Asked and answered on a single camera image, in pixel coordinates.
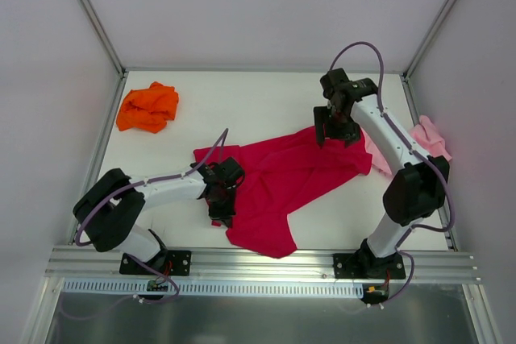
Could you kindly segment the red t shirt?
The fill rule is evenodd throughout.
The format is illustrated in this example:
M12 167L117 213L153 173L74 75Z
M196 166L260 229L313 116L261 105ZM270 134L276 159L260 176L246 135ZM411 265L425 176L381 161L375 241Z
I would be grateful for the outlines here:
M239 163L245 179L237 189L227 240L274 259L298 248L289 228L291 213L372 169L363 139L349 147L334 139L319 146L313 127L244 146L224 146L214 154L200 148L193 155L196 161L215 162L223 155Z

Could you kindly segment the pink t shirt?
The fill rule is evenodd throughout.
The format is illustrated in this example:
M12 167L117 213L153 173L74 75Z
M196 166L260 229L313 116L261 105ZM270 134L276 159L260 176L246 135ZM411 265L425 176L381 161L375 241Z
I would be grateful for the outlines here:
M438 128L426 116L419 117L419 123L409 130L413 139L433 157L443 156L447 161L452 159L452 156L446 149L445 139L440 135ZM372 166L385 176L392 176L391 169L381 154L376 144L370 139L365 131L362 131L364 136L365 151L372 156Z

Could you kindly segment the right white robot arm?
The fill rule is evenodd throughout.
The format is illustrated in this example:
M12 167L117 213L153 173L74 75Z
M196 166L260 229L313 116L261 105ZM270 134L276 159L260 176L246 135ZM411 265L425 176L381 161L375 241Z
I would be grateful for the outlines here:
M379 279L397 270L402 258L399 247L443 206L450 166L445 157L432 156L398 125L371 79L351 81L337 69L322 76L320 83L327 105L314 108L317 144L336 139L350 146L367 133L393 174L382 197L385 213L377 228L342 264L351 278Z

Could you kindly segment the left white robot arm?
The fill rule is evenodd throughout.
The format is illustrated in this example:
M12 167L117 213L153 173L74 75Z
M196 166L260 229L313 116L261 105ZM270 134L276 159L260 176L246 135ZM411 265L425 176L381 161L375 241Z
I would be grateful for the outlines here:
M211 220L231 227L236 196L246 173L233 158L193 163L185 172L137 180L114 168L73 207L75 243L98 252L120 251L122 274L171 273L172 252L151 229L136 224L140 214L179 200L204 200Z

